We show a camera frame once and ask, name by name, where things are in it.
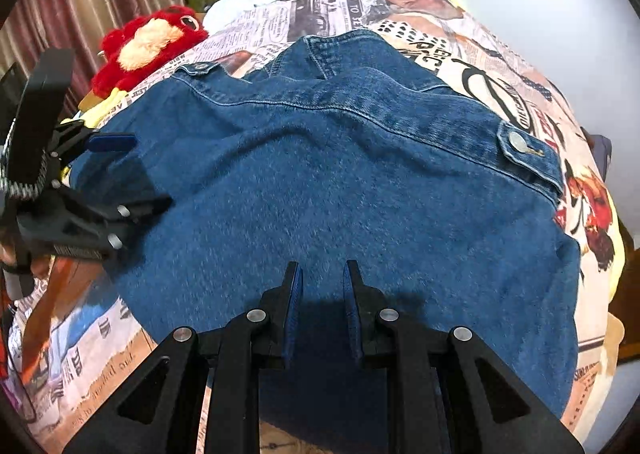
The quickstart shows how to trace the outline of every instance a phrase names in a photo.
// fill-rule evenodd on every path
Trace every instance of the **person's hand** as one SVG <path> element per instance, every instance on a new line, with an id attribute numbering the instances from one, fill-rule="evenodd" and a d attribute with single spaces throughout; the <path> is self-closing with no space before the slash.
<path id="1" fill-rule="evenodd" d="M 0 243 L 0 260 L 4 264 L 15 265 L 14 246 L 9 243 Z M 36 257 L 31 261 L 31 273 L 36 278 L 46 278 L 49 273 L 49 256 Z"/>

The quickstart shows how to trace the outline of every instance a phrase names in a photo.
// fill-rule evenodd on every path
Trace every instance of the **plush toy eye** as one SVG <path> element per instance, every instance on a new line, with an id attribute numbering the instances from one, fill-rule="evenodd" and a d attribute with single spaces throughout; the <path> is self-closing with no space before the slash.
<path id="1" fill-rule="evenodd" d="M 183 23 L 187 28 L 191 28 L 193 31 L 196 31 L 200 27 L 198 21 L 191 17 L 191 15 L 183 15 L 180 18 L 180 22 Z"/>

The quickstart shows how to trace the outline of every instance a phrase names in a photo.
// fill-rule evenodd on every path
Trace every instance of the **newspaper print bedsheet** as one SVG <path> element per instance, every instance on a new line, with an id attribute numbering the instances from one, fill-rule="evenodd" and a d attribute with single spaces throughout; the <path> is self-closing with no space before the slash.
<path id="1" fill-rule="evenodd" d="M 479 100 L 558 152 L 565 192 L 556 221 L 582 249 L 575 311 L 578 365 L 562 421 L 578 439 L 584 440 L 588 431 L 578 434 L 577 425 L 589 403 L 595 377 L 602 372 L 609 283 L 620 276 L 624 261 L 615 208 L 562 93 L 452 1 L 285 0 L 249 10 L 139 84 L 101 125 L 153 84 L 170 76 L 180 64 L 219 61 L 229 74 L 240 78 L 263 67 L 301 36 L 332 36 L 356 28 L 379 33 L 403 55 L 435 73 L 460 94 Z M 40 282 L 34 295 L 20 304 L 10 339 L 18 370 L 20 333 L 45 286 Z M 76 317 L 85 307 L 86 301 L 78 307 Z M 10 378 L 5 384 L 32 433 L 50 453 L 62 450 L 155 345 L 117 296 L 111 306 L 102 310 L 99 318 L 81 326 L 81 335 L 76 330 L 77 339 L 70 337 L 72 326 L 65 329 L 60 323 L 52 329 L 40 373 L 24 390 L 15 379 L 12 382 Z M 270 450 L 316 450 L 267 424 L 261 425 L 261 434 L 272 439 L 263 439 Z"/>

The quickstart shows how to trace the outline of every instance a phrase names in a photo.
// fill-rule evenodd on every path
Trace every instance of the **bed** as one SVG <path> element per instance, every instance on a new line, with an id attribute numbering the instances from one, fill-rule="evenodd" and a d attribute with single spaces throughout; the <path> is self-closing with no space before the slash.
<path id="1" fill-rule="evenodd" d="M 96 106 L 94 110 L 104 112 L 99 127 L 179 65 L 217 61 L 241 78 L 301 36 L 332 36 L 356 28 L 378 33 L 460 94 L 558 152 L 565 192 L 556 223 L 582 251 L 575 311 L 578 362 L 562 422 L 584 441 L 610 386 L 623 333 L 620 321 L 607 312 L 624 263 L 616 209 L 562 92 L 456 0 L 281 0 L 239 12 L 128 94 Z M 47 279 L 37 280 L 34 293 L 18 303 L 9 338 L 13 363 L 3 387 L 36 440 L 47 452 L 59 453 L 155 343 L 99 267 L 58 258 L 52 272 L 55 289 L 47 290 Z M 29 376 L 20 378 L 29 338 L 25 329 L 38 306 L 50 307 L 48 339 L 36 352 Z M 201 422 L 206 422 L 205 414 Z M 260 433 L 268 450 L 318 449 L 267 423 Z"/>

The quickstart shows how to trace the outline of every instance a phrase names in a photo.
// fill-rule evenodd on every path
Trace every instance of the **red plush toy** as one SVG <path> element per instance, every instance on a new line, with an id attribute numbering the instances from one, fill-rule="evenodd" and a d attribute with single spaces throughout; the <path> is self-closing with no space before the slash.
<path id="1" fill-rule="evenodd" d="M 205 40 L 209 34 L 186 6 L 170 6 L 138 17 L 110 31 L 100 48 L 107 63 L 91 80 L 94 94 L 107 98 L 114 88 L 131 91 L 169 60 Z"/>

